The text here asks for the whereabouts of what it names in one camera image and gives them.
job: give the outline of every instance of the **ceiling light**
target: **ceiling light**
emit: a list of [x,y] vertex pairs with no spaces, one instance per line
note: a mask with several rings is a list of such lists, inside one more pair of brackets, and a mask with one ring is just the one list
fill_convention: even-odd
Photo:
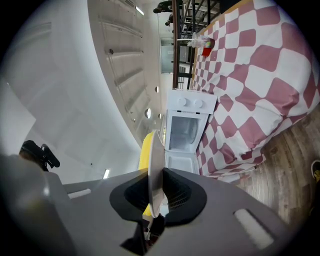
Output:
[[143,16],[145,15],[144,12],[138,8],[138,6],[136,6],[135,8],[136,8],[136,10],[137,10],[139,13],[141,13]]
[[105,169],[104,176],[103,176],[104,179],[108,178],[109,172],[110,170]]
[[144,111],[144,116],[145,116],[146,118],[150,119],[150,117],[151,117],[151,109],[150,109],[150,108],[148,108],[148,109],[146,109],[146,110]]

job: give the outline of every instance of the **white wall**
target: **white wall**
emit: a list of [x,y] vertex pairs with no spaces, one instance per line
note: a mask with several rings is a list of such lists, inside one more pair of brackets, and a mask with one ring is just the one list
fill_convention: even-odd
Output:
[[36,119],[0,76],[0,154],[17,155]]
[[101,179],[105,169],[110,176],[137,169],[139,144],[104,75],[87,0],[47,2],[21,29],[0,69],[35,118],[26,139],[51,148],[61,162],[52,171],[63,184]]
[[164,105],[164,113],[167,111],[167,92],[172,90],[174,75],[170,73],[163,73],[160,75],[160,84],[162,88],[161,100]]

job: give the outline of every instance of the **wooden floor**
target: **wooden floor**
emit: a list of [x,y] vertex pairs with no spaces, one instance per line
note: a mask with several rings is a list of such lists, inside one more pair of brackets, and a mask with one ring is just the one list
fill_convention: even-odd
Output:
[[272,208],[288,224],[309,214],[315,181],[311,163],[320,159],[320,105],[263,149],[266,161],[241,174],[237,186]]

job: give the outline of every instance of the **cabinet knob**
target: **cabinet knob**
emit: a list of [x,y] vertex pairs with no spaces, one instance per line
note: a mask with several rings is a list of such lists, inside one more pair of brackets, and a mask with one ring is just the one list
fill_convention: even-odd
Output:
[[196,99],[193,104],[196,108],[200,109],[203,106],[204,102],[201,99]]
[[185,106],[186,104],[187,104],[186,98],[179,98],[179,99],[178,99],[178,105],[179,105],[180,107],[183,107],[183,106]]

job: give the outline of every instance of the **pink and white checkered blanket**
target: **pink and white checkered blanket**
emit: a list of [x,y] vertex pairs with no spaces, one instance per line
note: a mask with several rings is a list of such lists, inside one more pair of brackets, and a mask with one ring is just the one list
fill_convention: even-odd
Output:
[[304,36],[273,1],[254,0],[227,13],[204,35],[193,89],[218,102],[196,150],[200,174],[220,177],[265,160],[262,147],[320,101],[319,63]]

